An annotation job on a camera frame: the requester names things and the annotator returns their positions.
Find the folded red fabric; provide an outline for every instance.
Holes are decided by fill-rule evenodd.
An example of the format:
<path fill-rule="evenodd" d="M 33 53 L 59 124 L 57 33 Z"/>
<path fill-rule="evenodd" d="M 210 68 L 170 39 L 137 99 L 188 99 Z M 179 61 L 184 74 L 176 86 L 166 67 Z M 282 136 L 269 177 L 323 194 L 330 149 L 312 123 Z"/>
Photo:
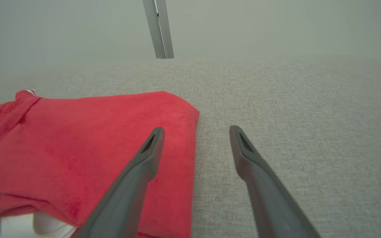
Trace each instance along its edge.
<path fill-rule="evenodd" d="M 0 217 L 44 211 L 81 226 L 155 127 L 165 129 L 138 236 L 190 237 L 199 111 L 167 92 L 0 104 Z"/>

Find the white wall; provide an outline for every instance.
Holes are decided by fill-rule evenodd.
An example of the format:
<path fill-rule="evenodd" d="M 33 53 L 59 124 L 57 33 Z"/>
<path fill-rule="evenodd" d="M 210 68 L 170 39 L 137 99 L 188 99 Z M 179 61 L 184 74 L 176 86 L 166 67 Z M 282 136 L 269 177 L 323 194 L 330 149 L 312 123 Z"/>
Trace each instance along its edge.
<path fill-rule="evenodd" d="M 142 0 L 0 0 L 0 72 L 148 59 Z"/>
<path fill-rule="evenodd" d="M 171 0 L 175 58 L 331 53 L 381 60 L 381 0 Z"/>

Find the gray fabric surface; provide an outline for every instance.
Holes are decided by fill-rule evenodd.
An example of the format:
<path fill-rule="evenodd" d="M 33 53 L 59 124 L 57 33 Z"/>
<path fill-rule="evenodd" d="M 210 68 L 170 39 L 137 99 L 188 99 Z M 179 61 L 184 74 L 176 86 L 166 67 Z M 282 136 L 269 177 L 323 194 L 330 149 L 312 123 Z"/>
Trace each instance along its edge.
<path fill-rule="evenodd" d="M 165 90 L 200 110 L 192 236 L 256 237 L 229 126 L 243 128 L 324 238 L 381 237 L 381 63 L 348 56 L 155 60 L 0 76 L 47 98 Z"/>

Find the textured fabric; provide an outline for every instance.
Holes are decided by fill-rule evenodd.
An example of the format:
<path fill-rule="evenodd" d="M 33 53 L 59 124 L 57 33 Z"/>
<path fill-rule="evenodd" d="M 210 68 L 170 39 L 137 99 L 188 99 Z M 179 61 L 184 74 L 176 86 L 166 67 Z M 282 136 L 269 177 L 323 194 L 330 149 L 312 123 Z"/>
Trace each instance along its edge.
<path fill-rule="evenodd" d="M 81 99 L 18 92 L 0 104 L 0 217 L 43 211 L 81 226 L 151 131 L 163 127 L 138 231 L 190 237 L 198 115 L 166 92 Z"/>
<path fill-rule="evenodd" d="M 200 110 L 192 236 L 256 237 L 229 126 L 239 125 L 324 238 L 381 237 L 381 62 L 349 56 L 154 60 L 0 76 L 81 98 L 166 90 Z"/>

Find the red cloth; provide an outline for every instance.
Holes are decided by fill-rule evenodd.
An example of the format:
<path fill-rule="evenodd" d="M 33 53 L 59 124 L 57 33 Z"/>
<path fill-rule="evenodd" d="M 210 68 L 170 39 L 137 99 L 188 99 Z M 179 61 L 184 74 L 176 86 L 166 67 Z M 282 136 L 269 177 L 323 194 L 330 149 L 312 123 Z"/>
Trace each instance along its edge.
<path fill-rule="evenodd" d="M 151 131 L 164 127 L 138 236 L 190 237 L 198 116 L 167 92 L 82 99 L 18 92 L 0 104 L 0 217 L 44 211 L 81 226 Z"/>

